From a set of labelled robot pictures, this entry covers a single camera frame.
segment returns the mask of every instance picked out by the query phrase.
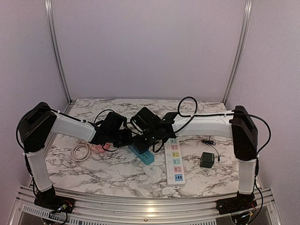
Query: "marble tabletop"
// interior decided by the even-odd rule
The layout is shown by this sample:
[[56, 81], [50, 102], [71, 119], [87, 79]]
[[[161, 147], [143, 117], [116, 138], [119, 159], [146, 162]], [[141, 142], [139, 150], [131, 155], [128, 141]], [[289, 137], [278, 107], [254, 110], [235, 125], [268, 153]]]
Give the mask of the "marble tabletop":
[[[132, 117], [143, 106], [162, 117], [167, 112], [177, 111], [177, 100], [148, 99], [78, 99], [70, 115], [93, 121], [104, 109], [113, 109], [127, 118]], [[184, 104], [183, 112], [192, 113], [193, 102]], [[223, 103], [199, 102], [198, 113], [225, 111]], [[215, 150], [201, 142], [205, 136], [180, 137], [181, 154], [186, 184], [179, 189], [167, 187], [165, 155], [161, 150], [155, 154], [155, 162], [145, 165], [129, 150], [120, 148], [117, 152], [91, 154], [84, 162], [75, 162], [70, 151], [77, 139], [57, 135], [46, 157], [46, 165], [51, 181], [57, 188], [126, 197], [176, 198], [204, 195], [219, 195], [238, 190], [238, 162], [234, 157], [232, 140], [211, 137], [216, 142], [220, 163], [215, 160], [211, 169], [199, 166], [202, 153]]]

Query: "white wall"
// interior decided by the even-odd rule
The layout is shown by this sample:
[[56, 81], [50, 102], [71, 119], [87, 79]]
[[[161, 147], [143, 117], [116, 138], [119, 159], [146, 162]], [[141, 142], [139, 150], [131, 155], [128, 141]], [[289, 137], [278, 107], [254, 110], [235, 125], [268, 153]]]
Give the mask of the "white wall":
[[243, 0], [56, 0], [53, 14], [72, 98], [222, 101]]
[[[272, 140], [260, 178], [271, 187], [284, 225], [300, 216], [300, 1], [254, 0], [247, 43], [228, 108], [266, 119]], [[267, 130], [259, 126], [259, 144]]]
[[0, 2], [0, 221], [8, 223], [20, 184], [29, 180], [15, 140], [19, 119], [40, 101], [63, 110], [44, 1]]

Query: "coiled white cable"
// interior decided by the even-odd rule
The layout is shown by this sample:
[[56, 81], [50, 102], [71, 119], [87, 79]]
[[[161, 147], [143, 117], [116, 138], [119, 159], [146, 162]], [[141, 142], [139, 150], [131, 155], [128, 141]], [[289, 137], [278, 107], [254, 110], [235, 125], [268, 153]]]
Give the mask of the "coiled white cable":
[[[86, 152], [85, 154], [83, 154], [83, 156], [81, 157], [78, 157], [76, 155], [76, 152], [79, 151], [80, 148], [85, 148], [86, 149]], [[72, 150], [71, 150], [71, 159], [76, 161], [76, 162], [82, 162], [82, 161], [85, 161], [87, 160], [89, 157], [90, 157], [90, 145], [87, 144], [87, 143], [80, 143], [80, 144], [77, 144]]]

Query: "white power strip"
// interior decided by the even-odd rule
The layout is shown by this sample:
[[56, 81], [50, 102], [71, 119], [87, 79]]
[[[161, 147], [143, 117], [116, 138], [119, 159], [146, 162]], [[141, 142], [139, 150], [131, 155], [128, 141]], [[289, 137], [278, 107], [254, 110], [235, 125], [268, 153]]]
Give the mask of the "white power strip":
[[165, 143], [165, 171], [168, 186], [184, 186], [186, 183], [179, 141], [170, 138]]

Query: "robotic arm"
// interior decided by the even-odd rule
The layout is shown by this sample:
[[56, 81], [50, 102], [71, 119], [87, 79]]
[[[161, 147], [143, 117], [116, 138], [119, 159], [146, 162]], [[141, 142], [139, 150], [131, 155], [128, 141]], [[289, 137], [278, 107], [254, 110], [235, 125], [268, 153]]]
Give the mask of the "robotic arm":
[[160, 119], [144, 107], [131, 118], [131, 123], [138, 126], [142, 134], [132, 136], [132, 131], [127, 127], [127, 118], [115, 112], [109, 112], [104, 120], [94, 124], [64, 115], [46, 103], [39, 103], [23, 116], [17, 131], [23, 143], [27, 169], [37, 188], [37, 193], [34, 191], [35, 204], [56, 210], [68, 202], [68, 213], [72, 212], [74, 200], [55, 194], [45, 164], [43, 148], [50, 133], [72, 136], [96, 145], [113, 143], [114, 147], [122, 147], [131, 144], [140, 154], [159, 141], [163, 146], [169, 138], [177, 136], [216, 135], [232, 138], [234, 154], [239, 162], [240, 182], [236, 197], [217, 201], [219, 213], [226, 214], [257, 205], [253, 190], [258, 173], [258, 131], [246, 114], [243, 106], [237, 106], [234, 111], [195, 114], [192, 117], [169, 112]]

